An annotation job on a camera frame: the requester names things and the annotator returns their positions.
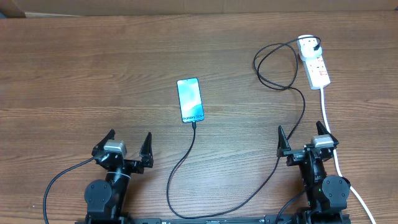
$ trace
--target smartphone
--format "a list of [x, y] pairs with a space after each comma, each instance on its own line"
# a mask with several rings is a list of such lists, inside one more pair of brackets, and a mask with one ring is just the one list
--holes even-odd
[[198, 78], [177, 81], [177, 90], [178, 98], [180, 99], [182, 122], [203, 121], [205, 112], [201, 103]]

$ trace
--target tabletop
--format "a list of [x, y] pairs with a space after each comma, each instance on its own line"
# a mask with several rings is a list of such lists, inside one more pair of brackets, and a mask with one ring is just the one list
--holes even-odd
[[[303, 34], [322, 38], [331, 77], [326, 110], [342, 173], [377, 222], [398, 223], [397, 22], [396, 11], [1, 19], [0, 223], [43, 223], [50, 180], [90, 158], [110, 129], [126, 142], [129, 159], [139, 158], [152, 133], [154, 167], [132, 175], [125, 210], [136, 218], [176, 218], [165, 189], [193, 136], [181, 121], [176, 88], [189, 77], [199, 79], [206, 119], [174, 175], [171, 203], [189, 216], [245, 201], [275, 165], [278, 126], [289, 132], [302, 110], [297, 92], [259, 83], [252, 59], [265, 45]], [[261, 68], [285, 85], [294, 70], [289, 49]], [[322, 120], [320, 93], [310, 89], [302, 62], [293, 86], [307, 102], [290, 140], [300, 148]], [[332, 160], [325, 169], [336, 174]], [[50, 222], [82, 220], [85, 187], [105, 173], [92, 162], [59, 178], [47, 201]], [[302, 189], [299, 168], [282, 158], [267, 185], [223, 217], [275, 214]], [[305, 197], [285, 212], [300, 206]], [[353, 194], [343, 213], [370, 223]]]

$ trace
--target charger plug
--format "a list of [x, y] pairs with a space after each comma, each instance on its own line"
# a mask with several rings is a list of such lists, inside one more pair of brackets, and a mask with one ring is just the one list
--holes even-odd
[[[301, 37], [312, 37], [312, 35], [301, 35]], [[315, 38], [300, 39], [297, 41], [297, 47], [300, 52], [300, 58], [303, 61], [305, 73], [312, 90], [319, 90], [330, 84], [330, 78], [326, 65], [322, 58], [322, 48], [314, 50], [318, 44]]]

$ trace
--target white power cord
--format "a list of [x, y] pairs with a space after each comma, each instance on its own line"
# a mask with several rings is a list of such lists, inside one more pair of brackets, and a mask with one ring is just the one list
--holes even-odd
[[[320, 91], [321, 91], [321, 108], [322, 108], [323, 122], [325, 123], [325, 127], [328, 130], [328, 132], [331, 133], [330, 128], [329, 128], [329, 124], [328, 124], [328, 118], [326, 117], [325, 94], [323, 92], [323, 87], [320, 88]], [[340, 167], [338, 165], [338, 158], [337, 158], [337, 150], [336, 149], [333, 151], [333, 157], [335, 159], [335, 165], [336, 165], [337, 174], [340, 177], [342, 177], [343, 174], [341, 174]], [[368, 214], [369, 218], [371, 219], [372, 224], [376, 224], [376, 221], [374, 221], [374, 218], [372, 216], [371, 211], [369, 211], [368, 206], [366, 206], [366, 204], [362, 200], [361, 196], [359, 196], [359, 193], [357, 193], [357, 191], [353, 188], [353, 186], [351, 186], [349, 189], [354, 193], [356, 198], [358, 198], [359, 202], [361, 202], [361, 205], [365, 209], [365, 211]]]

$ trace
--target wooden table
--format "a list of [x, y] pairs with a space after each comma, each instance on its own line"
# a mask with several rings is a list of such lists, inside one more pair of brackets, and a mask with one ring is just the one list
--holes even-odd
[[[259, 83], [252, 58], [262, 46], [302, 34], [322, 38], [332, 79], [326, 106], [342, 172], [377, 222], [398, 223], [397, 23], [396, 11], [1, 19], [0, 223], [43, 223], [49, 181], [88, 159], [112, 128], [129, 159], [139, 158], [147, 132], [153, 134], [154, 168], [133, 175], [126, 210], [175, 218], [165, 185], [192, 140], [175, 84], [188, 77], [199, 78], [206, 120], [174, 176], [172, 204], [183, 215], [204, 215], [243, 202], [275, 164], [278, 125], [290, 131], [302, 109], [297, 92]], [[264, 62], [262, 73], [287, 84], [294, 66], [285, 49]], [[299, 148], [322, 115], [319, 91], [309, 88], [301, 63], [294, 87], [307, 101], [290, 140]], [[224, 217], [277, 213], [302, 190], [299, 168], [284, 161], [247, 205]], [[326, 171], [336, 174], [333, 161]], [[56, 181], [50, 222], [81, 220], [85, 187], [105, 173], [92, 162]], [[304, 197], [286, 212], [305, 204]], [[369, 223], [353, 194], [344, 212], [353, 223]]]

